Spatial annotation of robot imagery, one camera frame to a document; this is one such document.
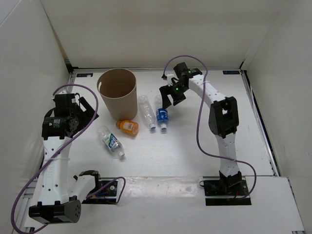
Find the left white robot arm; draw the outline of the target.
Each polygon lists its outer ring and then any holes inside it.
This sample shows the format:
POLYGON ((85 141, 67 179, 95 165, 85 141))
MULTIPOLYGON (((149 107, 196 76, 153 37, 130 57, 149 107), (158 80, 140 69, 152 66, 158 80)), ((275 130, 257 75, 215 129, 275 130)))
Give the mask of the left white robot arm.
POLYGON ((95 170, 74 176, 72 185, 67 180, 71 140, 98 114, 78 93, 57 94, 54 103, 42 124, 45 155, 41 183, 36 187, 39 196, 28 212, 30 218, 44 225, 77 223, 82 202, 88 194, 99 194, 103 185, 95 170))

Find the orange plastic bottle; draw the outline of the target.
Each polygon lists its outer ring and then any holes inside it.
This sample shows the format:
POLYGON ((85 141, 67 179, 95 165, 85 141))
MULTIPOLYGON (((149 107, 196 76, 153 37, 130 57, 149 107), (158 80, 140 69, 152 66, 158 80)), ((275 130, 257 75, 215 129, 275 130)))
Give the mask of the orange plastic bottle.
POLYGON ((119 120, 116 122, 116 127, 122 132, 130 135, 136 135, 139 130, 139 125, 130 120, 119 120))

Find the clear unlabeled plastic bottle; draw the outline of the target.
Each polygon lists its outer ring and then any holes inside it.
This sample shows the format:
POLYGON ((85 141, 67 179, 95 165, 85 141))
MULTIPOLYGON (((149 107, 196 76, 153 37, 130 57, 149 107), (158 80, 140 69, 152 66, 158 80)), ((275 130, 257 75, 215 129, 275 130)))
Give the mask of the clear unlabeled plastic bottle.
POLYGON ((156 129, 156 116, 153 112, 153 109, 150 105, 148 97, 146 95, 141 95, 137 98, 138 106, 141 111, 143 120, 148 126, 148 128, 153 131, 156 129))

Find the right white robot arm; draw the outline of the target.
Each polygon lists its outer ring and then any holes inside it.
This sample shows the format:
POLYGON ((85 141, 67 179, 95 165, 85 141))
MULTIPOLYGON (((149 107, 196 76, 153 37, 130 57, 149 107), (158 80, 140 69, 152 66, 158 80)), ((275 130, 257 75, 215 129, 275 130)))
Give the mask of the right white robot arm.
POLYGON ((174 67, 174 74, 163 73, 167 85, 160 87, 162 107, 167 109, 185 100, 184 93, 192 90, 209 107, 208 126, 215 135, 220 159, 218 188, 225 195, 232 194, 242 181, 236 161, 235 134, 239 125, 237 101, 226 97, 204 79, 197 68, 188 68, 186 63, 174 67))

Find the green label clear bottle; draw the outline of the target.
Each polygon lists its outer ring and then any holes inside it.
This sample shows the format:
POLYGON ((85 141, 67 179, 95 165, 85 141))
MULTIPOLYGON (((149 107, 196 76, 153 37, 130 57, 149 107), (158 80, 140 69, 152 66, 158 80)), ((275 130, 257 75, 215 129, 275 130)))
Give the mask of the green label clear bottle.
POLYGON ((123 145, 106 125, 98 129, 97 135, 100 142, 104 144, 113 156, 118 158, 123 158, 125 156, 123 145))

